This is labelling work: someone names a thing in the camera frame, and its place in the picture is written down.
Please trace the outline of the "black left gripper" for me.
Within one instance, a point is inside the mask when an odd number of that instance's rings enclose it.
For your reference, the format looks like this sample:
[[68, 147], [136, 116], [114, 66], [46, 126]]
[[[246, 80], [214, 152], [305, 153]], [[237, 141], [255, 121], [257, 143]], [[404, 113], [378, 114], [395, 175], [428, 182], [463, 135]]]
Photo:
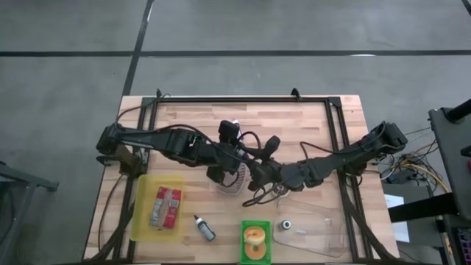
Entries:
[[216, 184], [235, 184], [240, 178], [239, 169], [245, 161], [230, 144], [216, 144], [214, 148], [216, 165], [208, 166], [206, 175]]

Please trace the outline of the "red snack packet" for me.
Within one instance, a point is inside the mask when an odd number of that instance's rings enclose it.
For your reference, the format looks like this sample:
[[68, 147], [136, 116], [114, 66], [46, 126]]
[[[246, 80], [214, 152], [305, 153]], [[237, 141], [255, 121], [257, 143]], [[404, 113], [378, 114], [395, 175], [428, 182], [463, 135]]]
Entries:
[[173, 230], [177, 223], [181, 199], [180, 189], [160, 186], [149, 217], [150, 226], [159, 230]]

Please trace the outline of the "green plastic basket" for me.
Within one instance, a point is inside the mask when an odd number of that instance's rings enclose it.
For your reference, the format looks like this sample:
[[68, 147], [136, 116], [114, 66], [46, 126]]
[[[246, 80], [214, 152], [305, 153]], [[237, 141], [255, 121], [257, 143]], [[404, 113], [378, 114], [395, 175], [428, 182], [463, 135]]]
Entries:
[[[243, 232], [247, 227], [251, 226], [260, 226], [265, 230], [266, 233], [266, 238], [264, 243], [266, 244], [266, 255], [264, 256], [263, 259], [259, 261], [253, 261], [248, 259], [244, 253], [244, 245], [246, 244], [244, 242], [244, 237], [243, 237]], [[241, 243], [240, 243], [240, 264], [241, 265], [271, 265], [272, 263], [272, 240], [271, 240], [271, 235], [272, 235], [272, 227], [271, 227], [271, 222], [268, 220], [243, 220], [241, 222]]]

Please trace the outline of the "clear plastic container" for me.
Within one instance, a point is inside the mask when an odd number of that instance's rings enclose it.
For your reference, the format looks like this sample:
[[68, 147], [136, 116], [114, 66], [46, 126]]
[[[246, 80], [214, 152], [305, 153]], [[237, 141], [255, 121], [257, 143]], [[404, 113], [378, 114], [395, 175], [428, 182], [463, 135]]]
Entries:
[[[291, 229], [279, 231], [278, 224], [284, 219], [291, 222]], [[332, 258], [349, 249], [342, 211], [289, 198], [277, 203], [272, 236], [278, 244]]]

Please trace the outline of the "yellow plastic bin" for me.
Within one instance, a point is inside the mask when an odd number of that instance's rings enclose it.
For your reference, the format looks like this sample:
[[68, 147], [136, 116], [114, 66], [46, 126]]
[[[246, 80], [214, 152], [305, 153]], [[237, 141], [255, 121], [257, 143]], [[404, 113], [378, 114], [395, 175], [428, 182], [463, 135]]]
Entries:
[[[182, 191], [180, 210], [173, 230], [159, 230], [149, 224], [149, 217], [160, 186], [168, 186]], [[183, 178], [178, 176], [148, 174], [140, 176], [132, 216], [130, 239], [133, 241], [173, 241], [178, 239], [182, 233], [183, 190]]]

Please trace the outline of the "white paper sheet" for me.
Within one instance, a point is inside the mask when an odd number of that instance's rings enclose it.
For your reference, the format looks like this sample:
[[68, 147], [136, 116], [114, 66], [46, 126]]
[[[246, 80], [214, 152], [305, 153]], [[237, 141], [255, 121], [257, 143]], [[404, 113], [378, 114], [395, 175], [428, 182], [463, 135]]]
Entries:
[[[404, 198], [395, 195], [384, 195], [387, 208], [393, 208], [404, 204]], [[408, 234], [407, 222], [395, 222], [392, 224], [394, 237], [397, 241], [409, 243], [410, 238]]]

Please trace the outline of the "black crossbar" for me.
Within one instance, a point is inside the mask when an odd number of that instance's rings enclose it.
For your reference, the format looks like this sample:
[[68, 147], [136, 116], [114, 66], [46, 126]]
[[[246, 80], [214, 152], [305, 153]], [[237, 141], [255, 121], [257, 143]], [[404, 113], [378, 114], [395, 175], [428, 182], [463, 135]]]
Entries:
[[389, 208], [388, 211], [393, 223], [446, 214], [458, 214], [458, 208], [452, 193], [394, 206]]

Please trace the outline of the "dark grey cart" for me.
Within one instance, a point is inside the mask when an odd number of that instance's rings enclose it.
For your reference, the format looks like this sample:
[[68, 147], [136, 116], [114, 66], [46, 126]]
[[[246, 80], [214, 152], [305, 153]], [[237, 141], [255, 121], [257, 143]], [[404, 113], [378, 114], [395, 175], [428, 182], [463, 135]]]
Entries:
[[428, 115], [458, 212], [471, 221], [471, 98]]

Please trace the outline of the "grey metal stand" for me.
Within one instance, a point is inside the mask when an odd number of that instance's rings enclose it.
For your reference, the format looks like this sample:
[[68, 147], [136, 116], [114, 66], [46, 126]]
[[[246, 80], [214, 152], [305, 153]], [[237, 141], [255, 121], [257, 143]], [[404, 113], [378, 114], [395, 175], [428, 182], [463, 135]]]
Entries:
[[43, 187], [47, 191], [55, 192], [59, 183], [13, 169], [3, 162], [0, 162], [0, 177], [10, 180], [10, 185], [19, 184], [25, 188], [25, 192], [13, 214], [12, 225], [6, 232], [4, 239], [0, 240], [0, 265], [8, 265], [13, 256], [14, 246], [18, 241], [35, 189]]

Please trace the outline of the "blue crate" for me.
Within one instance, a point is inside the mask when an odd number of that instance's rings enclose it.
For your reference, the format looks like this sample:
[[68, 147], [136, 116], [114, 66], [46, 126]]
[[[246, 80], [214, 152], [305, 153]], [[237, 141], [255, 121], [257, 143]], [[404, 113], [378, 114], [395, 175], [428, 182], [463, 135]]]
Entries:
[[465, 265], [471, 265], [471, 228], [458, 228], [458, 250]]

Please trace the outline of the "black aluminium table frame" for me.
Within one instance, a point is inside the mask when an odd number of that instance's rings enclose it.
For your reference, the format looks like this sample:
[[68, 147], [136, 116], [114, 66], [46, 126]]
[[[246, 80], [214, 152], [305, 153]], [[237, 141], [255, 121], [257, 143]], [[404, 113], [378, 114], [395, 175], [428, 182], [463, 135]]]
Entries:
[[[344, 135], [357, 141], [368, 128], [358, 96], [341, 96], [341, 107], [331, 96], [209, 96], [165, 98], [156, 111], [147, 111], [146, 120], [156, 127], [188, 124], [211, 138], [217, 138], [223, 120], [238, 120], [247, 134], [246, 143], [254, 146], [276, 135], [281, 143], [275, 153], [280, 162], [295, 162], [306, 155], [325, 156]], [[236, 196], [221, 194], [203, 168], [191, 169], [151, 152], [151, 175], [183, 178], [182, 233], [173, 241], [139, 241], [134, 262], [156, 264], [227, 264], [240, 261], [241, 222], [274, 221], [277, 202], [267, 197], [262, 205], [248, 208], [243, 202], [252, 198], [244, 189]], [[203, 218], [216, 234], [207, 241], [196, 226], [194, 215]]]

